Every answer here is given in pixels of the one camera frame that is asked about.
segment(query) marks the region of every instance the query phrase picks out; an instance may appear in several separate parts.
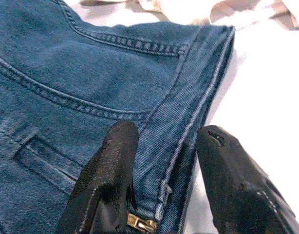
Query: denim fabric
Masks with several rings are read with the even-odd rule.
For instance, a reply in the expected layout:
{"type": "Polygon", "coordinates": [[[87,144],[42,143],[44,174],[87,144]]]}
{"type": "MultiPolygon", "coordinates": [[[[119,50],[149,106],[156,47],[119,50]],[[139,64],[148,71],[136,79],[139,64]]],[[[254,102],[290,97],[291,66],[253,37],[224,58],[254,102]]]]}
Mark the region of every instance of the denim fabric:
{"type": "Polygon", "coordinates": [[[196,130],[233,37],[225,26],[96,27],[61,0],[0,0],[0,234],[52,233],[122,119],[140,132],[132,212],[180,233],[196,130]]]}

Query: white surface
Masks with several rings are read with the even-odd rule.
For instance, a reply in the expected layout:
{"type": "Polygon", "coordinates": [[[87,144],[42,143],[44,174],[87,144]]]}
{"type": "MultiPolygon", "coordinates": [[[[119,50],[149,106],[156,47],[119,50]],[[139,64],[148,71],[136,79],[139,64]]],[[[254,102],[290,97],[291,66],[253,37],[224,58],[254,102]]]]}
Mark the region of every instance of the white surface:
{"type": "MultiPolygon", "coordinates": [[[[166,20],[162,14],[143,12],[133,1],[66,2],[95,25],[166,20]]],[[[299,222],[299,31],[289,28],[286,15],[236,32],[234,56],[206,123],[222,126],[240,140],[299,222]]],[[[185,233],[216,233],[200,169],[196,175],[185,233]]]]}

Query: zipper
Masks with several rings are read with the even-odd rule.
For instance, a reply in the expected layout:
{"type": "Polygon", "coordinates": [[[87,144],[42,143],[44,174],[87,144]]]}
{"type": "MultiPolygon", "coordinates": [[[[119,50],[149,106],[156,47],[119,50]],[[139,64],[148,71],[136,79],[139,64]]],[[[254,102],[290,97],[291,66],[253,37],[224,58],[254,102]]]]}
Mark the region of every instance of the zipper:
{"type": "Polygon", "coordinates": [[[143,234],[153,234],[157,230],[157,223],[153,220],[143,220],[131,213],[128,214],[127,224],[143,234]]]}

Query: blue denim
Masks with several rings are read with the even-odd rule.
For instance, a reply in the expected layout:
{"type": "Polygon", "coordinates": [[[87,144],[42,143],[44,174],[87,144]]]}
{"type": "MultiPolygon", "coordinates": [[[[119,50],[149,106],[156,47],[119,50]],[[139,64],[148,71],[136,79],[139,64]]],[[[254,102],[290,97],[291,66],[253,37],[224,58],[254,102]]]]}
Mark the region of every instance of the blue denim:
{"type": "Polygon", "coordinates": [[[158,234],[181,233],[196,130],[233,38],[225,26],[97,27],[62,0],[0,0],[0,234],[52,233],[82,167],[123,119],[140,133],[131,212],[158,234]]]}

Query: zipper pull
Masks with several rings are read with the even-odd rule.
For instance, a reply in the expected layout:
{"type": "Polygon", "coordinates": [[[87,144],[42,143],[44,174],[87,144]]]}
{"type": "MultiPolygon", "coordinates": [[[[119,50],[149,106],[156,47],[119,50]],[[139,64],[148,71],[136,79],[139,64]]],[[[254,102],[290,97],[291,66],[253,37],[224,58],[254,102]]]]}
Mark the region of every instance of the zipper pull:
{"type": "Polygon", "coordinates": [[[153,234],[157,230],[157,224],[153,220],[143,220],[134,214],[128,214],[128,225],[143,234],[153,234]]]}

